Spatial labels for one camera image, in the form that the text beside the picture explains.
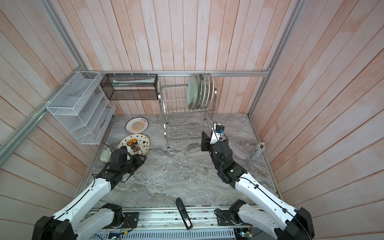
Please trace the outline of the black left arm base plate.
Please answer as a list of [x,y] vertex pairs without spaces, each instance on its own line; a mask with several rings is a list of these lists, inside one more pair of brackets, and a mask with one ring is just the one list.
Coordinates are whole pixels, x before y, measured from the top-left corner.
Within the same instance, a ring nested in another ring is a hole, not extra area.
[[124,211],[122,206],[107,203],[103,205],[101,209],[109,209],[114,213],[114,218],[111,224],[104,227],[104,229],[117,229],[121,227],[128,227],[134,229],[138,225],[139,212],[127,212]]

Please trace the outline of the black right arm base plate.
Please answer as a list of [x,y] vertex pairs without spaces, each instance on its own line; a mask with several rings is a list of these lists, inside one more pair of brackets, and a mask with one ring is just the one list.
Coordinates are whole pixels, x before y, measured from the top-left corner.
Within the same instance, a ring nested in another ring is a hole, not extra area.
[[219,226],[241,225],[237,215],[230,210],[215,209],[214,214],[217,217],[217,223]]

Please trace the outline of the small orange sunburst plate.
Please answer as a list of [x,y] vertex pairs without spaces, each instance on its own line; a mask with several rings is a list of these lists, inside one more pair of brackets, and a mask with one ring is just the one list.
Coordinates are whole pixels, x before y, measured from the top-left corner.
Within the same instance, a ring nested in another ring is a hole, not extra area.
[[129,134],[141,134],[143,133],[149,126],[149,122],[147,119],[142,117],[136,117],[130,119],[126,125],[125,130]]

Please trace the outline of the light green flower plate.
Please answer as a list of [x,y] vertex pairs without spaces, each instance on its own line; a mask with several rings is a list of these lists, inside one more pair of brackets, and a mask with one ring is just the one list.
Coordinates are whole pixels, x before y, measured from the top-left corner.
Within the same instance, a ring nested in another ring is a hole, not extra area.
[[188,109],[193,110],[198,97],[198,77],[197,75],[192,75],[190,77],[188,88],[187,88],[187,104]]

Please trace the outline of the white plate green clover design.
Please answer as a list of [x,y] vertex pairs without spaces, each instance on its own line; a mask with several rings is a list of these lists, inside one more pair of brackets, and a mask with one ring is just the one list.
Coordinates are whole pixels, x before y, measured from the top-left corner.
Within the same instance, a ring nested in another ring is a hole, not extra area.
[[206,101],[206,105],[205,105],[205,108],[207,109],[210,105],[210,102],[211,102],[211,91],[212,91],[212,75],[211,74],[207,74],[207,78],[208,78],[208,97],[207,97],[207,101]]

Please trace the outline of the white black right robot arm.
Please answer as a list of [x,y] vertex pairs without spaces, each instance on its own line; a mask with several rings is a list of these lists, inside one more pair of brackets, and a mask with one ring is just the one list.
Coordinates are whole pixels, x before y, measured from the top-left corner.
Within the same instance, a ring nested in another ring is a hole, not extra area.
[[230,208],[232,222],[249,224],[270,235],[275,240],[312,240],[315,237],[311,214],[297,210],[263,187],[248,171],[233,160],[228,140],[222,141],[217,132],[208,136],[202,133],[201,150],[209,152],[219,178],[243,193],[257,206],[237,200]]

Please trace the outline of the cream plate stars cartoon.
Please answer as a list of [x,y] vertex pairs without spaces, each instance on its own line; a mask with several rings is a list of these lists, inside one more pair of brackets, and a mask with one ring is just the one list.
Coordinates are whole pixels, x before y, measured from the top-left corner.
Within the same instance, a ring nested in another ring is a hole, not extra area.
[[150,149],[151,142],[146,135],[134,134],[125,137],[118,146],[126,147],[131,155],[139,154],[145,156]]

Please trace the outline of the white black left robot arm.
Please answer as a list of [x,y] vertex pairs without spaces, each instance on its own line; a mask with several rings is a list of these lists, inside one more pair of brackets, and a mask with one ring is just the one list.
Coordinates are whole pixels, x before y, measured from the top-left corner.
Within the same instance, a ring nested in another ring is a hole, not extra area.
[[113,151],[108,164],[81,194],[51,217],[43,216],[36,222],[32,239],[87,240],[104,227],[123,227],[125,216],[119,205],[105,204],[91,217],[87,218],[86,214],[123,180],[124,175],[132,176],[146,158],[145,155],[131,155],[126,147]]

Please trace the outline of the cream plate floral rim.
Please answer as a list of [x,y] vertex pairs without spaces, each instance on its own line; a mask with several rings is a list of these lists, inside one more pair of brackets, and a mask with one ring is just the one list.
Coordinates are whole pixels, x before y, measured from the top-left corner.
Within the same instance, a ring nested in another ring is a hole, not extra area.
[[196,105],[196,110],[198,110],[201,107],[202,100],[203,100],[203,90],[204,90],[204,77],[202,74],[199,74],[199,94],[198,94],[198,100]]

